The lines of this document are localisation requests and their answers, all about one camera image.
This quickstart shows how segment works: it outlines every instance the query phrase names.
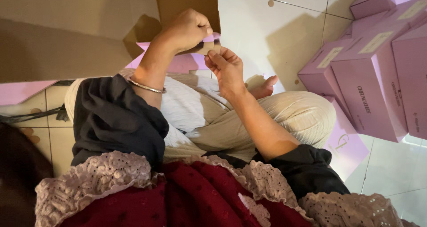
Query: foot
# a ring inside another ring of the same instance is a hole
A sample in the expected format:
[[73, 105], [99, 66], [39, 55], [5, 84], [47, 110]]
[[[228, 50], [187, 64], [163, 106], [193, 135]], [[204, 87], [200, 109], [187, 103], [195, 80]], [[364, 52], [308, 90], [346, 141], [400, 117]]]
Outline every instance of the foot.
[[273, 94], [273, 85], [277, 83], [277, 75], [268, 78], [261, 86], [249, 90], [255, 99], [264, 98]]

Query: black sleeve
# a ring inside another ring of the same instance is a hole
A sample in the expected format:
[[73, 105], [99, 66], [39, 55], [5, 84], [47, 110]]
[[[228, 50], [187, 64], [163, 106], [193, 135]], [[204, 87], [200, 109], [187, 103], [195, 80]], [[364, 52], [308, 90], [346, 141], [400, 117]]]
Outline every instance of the black sleeve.
[[160, 110], [135, 94], [125, 79], [103, 77], [84, 80], [74, 109], [74, 158], [78, 165], [88, 157], [120, 151], [145, 156], [160, 164], [169, 125]]
[[299, 145], [291, 152], [271, 159], [268, 164], [282, 172], [297, 199], [311, 192], [349, 194], [338, 174], [328, 168], [331, 159], [332, 154], [326, 149]]

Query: white label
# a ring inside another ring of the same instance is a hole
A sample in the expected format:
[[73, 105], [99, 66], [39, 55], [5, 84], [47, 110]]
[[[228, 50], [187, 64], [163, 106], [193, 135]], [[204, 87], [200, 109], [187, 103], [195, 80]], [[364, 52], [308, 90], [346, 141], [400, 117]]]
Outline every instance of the white label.
[[374, 52], [393, 33], [394, 31], [389, 31], [377, 34], [365, 47], [363, 47], [362, 50], [359, 51], [359, 54], [367, 54]]
[[419, 11], [425, 10], [427, 7], [427, 0], [420, 0], [415, 2], [413, 6], [408, 8], [401, 16], [398, 17], [398, 20], [407, 19], [414, 17]]
[[344, 47], [335, 47], [333, 48], [328, 55], [320, 62], [319, 66], [316, 68], [326, 68], [329, 66], [329, 63], [341, 52]]

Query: bracelet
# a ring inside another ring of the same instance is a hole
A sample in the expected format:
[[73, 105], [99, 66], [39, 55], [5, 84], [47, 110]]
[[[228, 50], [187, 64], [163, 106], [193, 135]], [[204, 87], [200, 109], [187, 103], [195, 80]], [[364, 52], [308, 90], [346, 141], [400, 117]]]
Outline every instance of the bracelet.
[[166, 88], [163, 88], [163, 90], [158, 90], [158, 89], [155, 89], [155, 88], [150, 88], [150, 87], [148, 87], [148, 86], [145, 86], [145, 85], [143, 85], [143, 84], [139, 84], [139, 83], [137, 83], [137, 82], [135, 82], [135, 81], [131, 80], [131, 78], [130, 78], [130, 77], [128, 78], [128, 81], [129, 81], [130, 83], [132, 83], [132, 84], [134, 84], [134, 85], [136, 85], [136, 86], [140, 87], [140, 88], [143, 88], [143, 89], [146, 89], [146, 90], [149, 90], [149, 91], [153, 91], [153, 92], [156, 92], [156, 93], [159, 93], [159, 94], [166, 94]]

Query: beige pants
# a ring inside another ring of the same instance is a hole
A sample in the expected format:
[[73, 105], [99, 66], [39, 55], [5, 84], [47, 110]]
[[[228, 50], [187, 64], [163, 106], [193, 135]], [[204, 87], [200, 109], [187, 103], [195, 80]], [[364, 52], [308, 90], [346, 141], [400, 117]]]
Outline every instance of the beige pants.
[[[134, 71], [124, 69], [120, 74], [127, 77]], [[71, 120], [81, 81], [76, 80], [65, 97]], [[220, 96], [216, 80], [169, 73], [165, 88], [161, 112], [169, 123], [169, 133], [164, 140], [166, 161], [220, 150], [247, 162], [252, 159], [255, 146], [232, 106]], [[335, 124], [332, 104], [310, 92], [284, 92], [258, 102], [298, 141], [316, 148], [323, 147]]]

